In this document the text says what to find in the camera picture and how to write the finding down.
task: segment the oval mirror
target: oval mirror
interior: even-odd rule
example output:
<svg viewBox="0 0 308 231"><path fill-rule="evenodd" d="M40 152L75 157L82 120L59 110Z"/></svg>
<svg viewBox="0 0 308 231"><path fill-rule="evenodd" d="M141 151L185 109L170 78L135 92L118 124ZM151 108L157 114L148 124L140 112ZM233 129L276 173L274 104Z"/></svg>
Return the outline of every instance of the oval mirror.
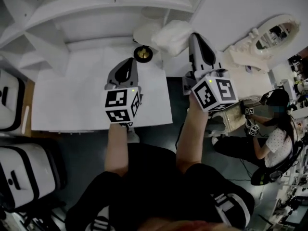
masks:
<svg viewBox="0 0 308 231"><path fill-rule="evenodd" d="M263 36L257 41L256 47L258 50L269 49L271 47L281 44L294 29L292 23L282 23L272 27L266 31Z"/></svg>

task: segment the white table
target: white table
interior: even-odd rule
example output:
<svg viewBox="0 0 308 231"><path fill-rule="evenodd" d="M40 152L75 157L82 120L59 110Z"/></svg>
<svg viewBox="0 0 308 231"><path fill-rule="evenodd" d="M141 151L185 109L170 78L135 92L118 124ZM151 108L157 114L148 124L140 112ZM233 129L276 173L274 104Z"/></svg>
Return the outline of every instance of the white table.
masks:
<svg viewBox="0 0 308 231"><path fill-rule="evenodd" d="M132 57L136 44L110 45L71 52L65 77L42 66L35 84L32 130L80 132L109 129L104 111L108 74ZM161 61L137 63L144 95L133 126L172 123L167 80Z"/></svg>

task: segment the person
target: person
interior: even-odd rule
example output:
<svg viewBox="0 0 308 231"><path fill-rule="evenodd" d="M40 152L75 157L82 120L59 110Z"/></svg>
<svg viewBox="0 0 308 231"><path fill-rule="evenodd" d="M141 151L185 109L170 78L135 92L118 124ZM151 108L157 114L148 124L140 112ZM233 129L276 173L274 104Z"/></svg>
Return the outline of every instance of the person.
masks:
<svg viewBox="0 0 308 231"><path fill-rule="evenodd" d="M146 144L128 144L126 128L111 124L105 172L67 212L66 230L245 228L254 210L252 195L201 164L207 119L208 113L191 94L176 154Z"/></svg>
<svg viewBox="0 0 308 231"><path fill-rule="evenodd" d="M258 167L273 167L286 159L297 138L294 122L288 114L289 95L285 90L276 89L266 104L272 119L257 115L250 115L249 118L266 127L276 127L267 139L212 137L214 149L221 154L244 159Z"/></svg>

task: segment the black hair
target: black hair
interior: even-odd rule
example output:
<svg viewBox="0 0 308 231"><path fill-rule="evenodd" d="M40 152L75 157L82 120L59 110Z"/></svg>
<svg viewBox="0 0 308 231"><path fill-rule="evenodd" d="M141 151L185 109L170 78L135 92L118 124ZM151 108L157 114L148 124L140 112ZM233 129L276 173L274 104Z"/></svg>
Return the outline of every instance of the black hair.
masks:
<svg viewBox="0 0 308 231"><path fill-rule="evenodd" d="M279 117L275 117L268 122L265 126L277 125L278 128L286 132L284 141L290 137L292 144L294 144L294 127L292 125L292 117L288 114L289 94L283 89L276 89L268 98L266 104L268 106L275 106L279 108Z"/></svg>

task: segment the white wall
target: white wall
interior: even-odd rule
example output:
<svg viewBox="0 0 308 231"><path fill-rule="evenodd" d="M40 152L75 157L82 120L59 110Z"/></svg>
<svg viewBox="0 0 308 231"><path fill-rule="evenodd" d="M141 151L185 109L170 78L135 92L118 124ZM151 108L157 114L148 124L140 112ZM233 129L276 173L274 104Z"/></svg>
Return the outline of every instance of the white wall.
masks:
<svg viewBox="0 0 308 231"><path fill-rule="evenodd" d="M308 46L308 0L204 0L192 25L217 50L225 50L253 27L284 13L301 21L301 29L294 42L270 61L271 68Z"/></svg>
<svg viewBox="0 0 308 231"><path fill-rule="evenodd" d="M103 8L63 16L54 22L62 30L66 43L132 36L140 11L141 7Z"/></svg>

